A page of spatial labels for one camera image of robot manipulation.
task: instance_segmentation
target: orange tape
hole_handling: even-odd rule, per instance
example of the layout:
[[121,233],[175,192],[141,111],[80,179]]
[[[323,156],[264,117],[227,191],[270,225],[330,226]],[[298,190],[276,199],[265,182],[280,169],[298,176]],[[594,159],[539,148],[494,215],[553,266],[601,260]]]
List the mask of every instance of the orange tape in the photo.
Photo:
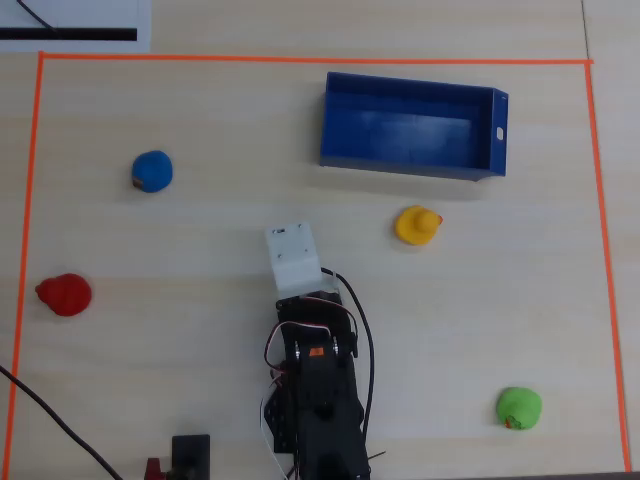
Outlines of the orange tape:
[[604,265],[607,272],[607,288],[609,294],[609,313],[611,317],[611,336],[613,337],[613,360],[616,369],[616,387],[618,393],[618,419],[620,421],[620,440],[622,442],[622,458],[625,472],[631,472],[631,455],[629,453],[629,434],[627,432],[627,413],[624,394],[624,377],[622,374],[622,354],[620,352],[620,332],[618,329],[618,311],[616,308],[616,291],[613,283],[613,267],[611,266],[611,248],[609,246],[609,227],[607,226],[607,208],[604,202],[604,186],[602,185],[602,165],[600,163],[600,146],[598,127],[596,124],[596,108],[593,102],[593,84],[591,82],[591,65],[584,65],[584,76],[587,82],[587,101],[589,104],[589,123],[591,126],[591,146],[593,164],[596,171],[596,187],[598,190],[598,207],[600,209],[600,230],[602,230],[602,246],[604,249]]
[[309,350],[310,357],[324,357],[324,348],[314,347]]
[[[40,98],[42,94],[42,75],[45,59],[57,60],[164,60],[190,62],[248,62],[248,63],[307,63],[307,64],[350,64],[350,65],[583,65],[587,85],[587,99],[589,105],[589,121],[591,127],[591,141],[593,160],[598,190],[598,207],[600,210],[600,227],[604,248],[605,270],[609,295],[609,310],[611,317],[611,332],[613,339],[613,353],[618,395],[618,416],[620,421],[620,437],[622,441],[622,455],[625,471],[631,471],[631,456],[629,453],[629,438],[627,432],[627,417],[625,406],[624,380],[622,373],[622,355],[620,352],[620,334],[615,302],[615,288],[613,282],[613,268],[611,266],[611,251],[607,227],[607,214],[602,185],[602,167],[600,164],[600,150],[598,146],[598,132],[596,125],[595,106],[593,101],[593,85],[591,81],[591,59],[397,59],[397,58],[314,58],[314,57],[261,57],[261,56],[228,56],[228,55],[153,55],[153,54],[75,54],[75,53],[38,53],[38,70],[31,118],[31,143],[29,147],[29,163],[27,167],[27,187],[25,193],[24,220],[22,227],[22,252],[20,257],[20,280],[18,287],[18,308],[16,312],[16,330],[13,345],[13,364],[11,371],[17,376],[20,363],[20,344],[22,338],[22,319],[24,312],[24,297],[27,273],[27,259],[29,252],[29,229],[31,223],[31,201],[33,194],[33,174],[36,157],[36,143],[38,133],[38,119],[40,116]],[[9,389],[9,408],[7,413],[7,431],[4,447],[4,461],[2,466],[2,480],[9,478],[9,462],[11,459],[11,442],[15,417],[16,386],[12,383]]]
[[173,60],[183,62],[333,63],[349,65],[586,65],[590,59],[482,59],[482,58],[331,58],[261,57],[242,55],[155,55],[147,53],[45,53],[57,60]]
[[[20,342],[22,339],[22,314],[24,311],[24,291],[27,279],[27,257],[29,256],[29,228],[31,225],[31,197],[33,192],[33,167],[36,161],[36,140],[38,137],[38,118],[40,117],[40,97],[42,94],[42,70],[44,54],[38,53],[38,70],[36,88],[33,98],[31,116],[31,144],[29,145],[29,164],[27,167],[27,189],[24,196],[24,219],[22,222],[22,253],[20,254],[20,281],[18,284],[18,309],[16,311],[16,331],[13,337],[13,363],[11,373],[18,376],[20,364]],[[4,440],[4,460],[2,462],[2,480],[9,478],[9,461],[11,460],[11,441],[13,439],[13,420],[16,409],[16,385],[9,387],[9,409],[7,412],[7,433]]]

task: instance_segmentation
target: black stripe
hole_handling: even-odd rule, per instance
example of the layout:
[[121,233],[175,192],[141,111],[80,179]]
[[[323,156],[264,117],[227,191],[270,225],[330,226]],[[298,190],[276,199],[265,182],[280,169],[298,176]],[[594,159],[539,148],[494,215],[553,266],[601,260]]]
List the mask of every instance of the black stripe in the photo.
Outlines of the black stripe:
[[0,28],[0,40],[138,40],[137,28]]

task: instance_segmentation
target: red object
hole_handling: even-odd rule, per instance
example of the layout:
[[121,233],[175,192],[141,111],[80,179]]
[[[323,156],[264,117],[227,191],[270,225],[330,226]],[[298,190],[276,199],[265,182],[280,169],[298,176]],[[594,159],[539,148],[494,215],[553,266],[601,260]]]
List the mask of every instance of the red object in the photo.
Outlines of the red object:
[[82,312],[91,302],[91,287],[75,273],[47,278],[36,287],[40,300],[61,317],[72,317]]

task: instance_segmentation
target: green ball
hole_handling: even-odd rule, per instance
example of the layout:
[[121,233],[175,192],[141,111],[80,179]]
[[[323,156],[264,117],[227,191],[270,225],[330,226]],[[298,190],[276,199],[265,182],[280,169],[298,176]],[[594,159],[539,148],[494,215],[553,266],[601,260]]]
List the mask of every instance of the green ball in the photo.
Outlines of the green ball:
[[542,413],[540,395],[529,388],[507,388],[496,407],[498,418],[507,428],[527,430],[533,428]]

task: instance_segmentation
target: blue container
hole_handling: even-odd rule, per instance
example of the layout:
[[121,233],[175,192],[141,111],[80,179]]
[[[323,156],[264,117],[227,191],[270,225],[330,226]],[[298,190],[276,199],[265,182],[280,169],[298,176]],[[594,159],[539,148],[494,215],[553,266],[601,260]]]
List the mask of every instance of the blue container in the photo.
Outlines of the blue container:
[[505,176],[509,95],[329,72],[323,166],[480,180]]

